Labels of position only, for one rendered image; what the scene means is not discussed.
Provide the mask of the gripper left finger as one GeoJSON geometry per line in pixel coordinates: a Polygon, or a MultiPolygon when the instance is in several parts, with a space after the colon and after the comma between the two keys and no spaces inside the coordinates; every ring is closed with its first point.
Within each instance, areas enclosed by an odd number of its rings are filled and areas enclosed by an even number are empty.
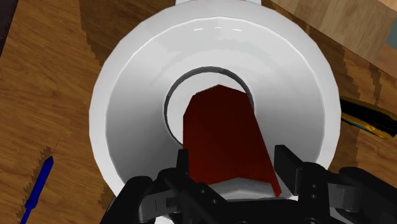
{"type": "Polygon", "coordinates": [[[188,150],[178,151],[177,165],[148,176],[130,178],[100,224],[154,224],[157,217],[182,215],[181,224],[228,224],[228,202],[188,176],[188,150]]]}

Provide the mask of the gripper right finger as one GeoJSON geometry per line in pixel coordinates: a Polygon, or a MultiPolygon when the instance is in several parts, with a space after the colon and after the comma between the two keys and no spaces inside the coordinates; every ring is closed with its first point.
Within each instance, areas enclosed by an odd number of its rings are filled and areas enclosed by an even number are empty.
{"type": "Polygon", "coordinates": [[[397,188],[358,167],[338,173],[275,146],[274,169],[298,197],[303,224],[397,224],[397,188]]]}

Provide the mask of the dark red block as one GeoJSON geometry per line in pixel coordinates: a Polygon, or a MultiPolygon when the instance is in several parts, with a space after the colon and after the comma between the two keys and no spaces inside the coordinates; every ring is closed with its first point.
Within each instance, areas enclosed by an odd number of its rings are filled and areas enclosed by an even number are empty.
{"type": "Polygon", "coordinates": [[[262,197],[282,193],[246,93],[216,85],[196,93],[183,115],[188,175],[226,192],[251,189],[262,197]]]}

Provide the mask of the black and yellow object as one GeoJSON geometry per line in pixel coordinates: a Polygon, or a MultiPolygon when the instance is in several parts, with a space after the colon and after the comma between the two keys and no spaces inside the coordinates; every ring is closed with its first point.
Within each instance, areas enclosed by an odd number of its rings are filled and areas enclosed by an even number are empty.
{"type": "Polygon", "coordinates": [[[397,136],[397,115],[376,105],[340,98],[341,120],[383,139],[397,136]]]}

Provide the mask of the white bowl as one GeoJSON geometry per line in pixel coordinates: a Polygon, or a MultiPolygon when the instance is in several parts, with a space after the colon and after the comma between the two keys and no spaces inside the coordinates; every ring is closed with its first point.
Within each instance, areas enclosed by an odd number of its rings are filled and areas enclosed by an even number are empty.
{"type": "MultiPolygon", "coordinates": [[[[216,85],[247,94],[273,167],[275,146],[285,145],[328,170],[340,96],[316,42],[257,0],[176,0],[117,44],[94,86],[90,142],[115,197],[130,178],[156,180],[177,165],[189,102],[216,85]]],[[[228,224],[303,224],[298,197],[275,174],[278,197],[208,185],[228,202],[228,224]]]]}

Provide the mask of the blue pen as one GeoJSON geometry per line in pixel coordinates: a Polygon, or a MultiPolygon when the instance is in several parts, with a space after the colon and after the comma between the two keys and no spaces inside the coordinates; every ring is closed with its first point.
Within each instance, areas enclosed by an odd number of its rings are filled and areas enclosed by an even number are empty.
{"type": "Polygon", "coordinates": [[[22,216],[20,224],[26,224],[31,211],[37,206],[41,192],[45,186],[46,180],[48,179],[50,171],[53,167],[53,163],[54,163],[53,156],[48,157],[44,161],[42,168],[38,174],[37,180],[32,188],[31,194],[29,195],[25,203],[25,212],[24,215],[22,216]]]}

